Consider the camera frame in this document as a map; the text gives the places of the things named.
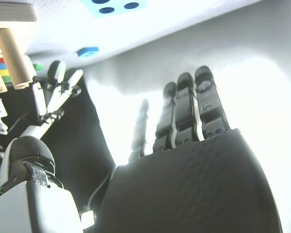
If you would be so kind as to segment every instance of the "green block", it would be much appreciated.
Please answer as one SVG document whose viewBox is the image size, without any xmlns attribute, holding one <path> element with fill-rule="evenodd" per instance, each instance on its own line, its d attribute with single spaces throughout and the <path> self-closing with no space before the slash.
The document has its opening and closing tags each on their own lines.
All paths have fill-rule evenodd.
<svg viewBox="0 0 291 233">
<path fill-rule="evenodd" d="M 39 63 L 35 63 L 35 64 L 33 65 L 33 67 L 34 67 L 34 70 L 35 70 L 35 71 L 44 70 L 43 65 L 42 65 L 42 64 L 39 64 Z"/>
<path fill-rule="evenodd" d="M 10 76 L 2 76 L 4 83 L 11 83 L 12 79 Z"/>
</svg>

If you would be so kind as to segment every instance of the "white wall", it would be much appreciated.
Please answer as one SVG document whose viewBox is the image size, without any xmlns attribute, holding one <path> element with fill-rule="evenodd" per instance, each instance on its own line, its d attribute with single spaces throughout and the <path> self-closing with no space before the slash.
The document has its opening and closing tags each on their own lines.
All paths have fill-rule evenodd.
<svg viewBox="0 0 291 233">
<path fill-rule="evenodd" d="M 115 134 L 107 122 L 102 126 L 109 147 L 117 141 L 129 150 L 132 130 L 125 129 L 134 125 L 138 101 L 152 98 L 159 112 L 163 87 L 201 65 L 213 70 L 227 117 L 256 153 L 284 232 L 291 233 L 291 0 L 265 0 L 87 67 L 100 120 L 108 116 L 116 128 L 121 119 Z M 125 108 L 120 104 L 112 116 L 105 100 L 114 98 Z"/>
</svg>

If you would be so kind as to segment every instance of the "blue foam piece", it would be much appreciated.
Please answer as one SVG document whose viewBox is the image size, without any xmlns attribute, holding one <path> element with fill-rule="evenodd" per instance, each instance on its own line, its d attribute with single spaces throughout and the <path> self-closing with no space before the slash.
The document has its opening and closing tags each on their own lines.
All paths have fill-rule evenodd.
<svg viewBox="0 0 291 233">
<path fill-rule="evenodd" d="M 77 51 L 78 57 L 90 57 L 99 52 L 98 47 L 85 47 Z"/>
<path fill-rule="evenodd" d="M 147 0 L 81 0 L 97 18 L 115 16 L 147 7 Z"/>
<path fill-rule="evenodd" d="M 8 69 L 5 63 L 0 63 L 0 70 L 2 69 Z"/>
</svg>

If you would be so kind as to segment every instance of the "hole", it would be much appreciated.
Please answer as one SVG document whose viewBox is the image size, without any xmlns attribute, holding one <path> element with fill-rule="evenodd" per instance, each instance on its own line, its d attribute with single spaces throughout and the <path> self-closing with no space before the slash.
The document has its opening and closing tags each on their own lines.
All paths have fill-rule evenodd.
<svg viewBox="0 0 291 233">
<path fill-rule="evenodd" d="M 96 4 L 104 4 L 104 3 L 107 3 L 109 2 L 110 0 L 92 0 L 93 3 L 96 3 Z"/>
<path fill-rule="evenodd" d="M 139 6 L 139 3 L 137 2 L 131 2 L 131 3 L 128 3 L 124 6 L 125 9 L 135 9 Z"/>
<path fill-rule="evenodd" d="M 109 14 L 109 13 L 111 13 L 113 11 L 114 11 L 113 7 L 105 7 L 105 8 L 101 8 L 99 10 L 99 12 L 102 13 L 102 14 Z"/>
</svg>

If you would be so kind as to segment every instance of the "black cable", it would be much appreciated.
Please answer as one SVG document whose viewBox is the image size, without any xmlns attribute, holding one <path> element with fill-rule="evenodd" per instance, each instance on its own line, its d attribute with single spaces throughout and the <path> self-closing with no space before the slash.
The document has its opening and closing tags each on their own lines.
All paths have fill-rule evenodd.
<svg viewBox="0 0 291 233">
<path fill-rule="evenodd" d="M 92 202 L 93 197 L 95 196 L 95 194 L 101 189 L 101 187 L 105 184 L 105 182 L 107 181 L 107 179 L 110 177 L 112 173 L 112 170 L 108 173 L 108 175 L 103 179 L 103 181 L 100 183 L 100 185 L 95 189 L 95 191 L 91 194 L 88 203 L 87 203 L 87 209 L 89 210 L 89 206 Z"/>
</svg>

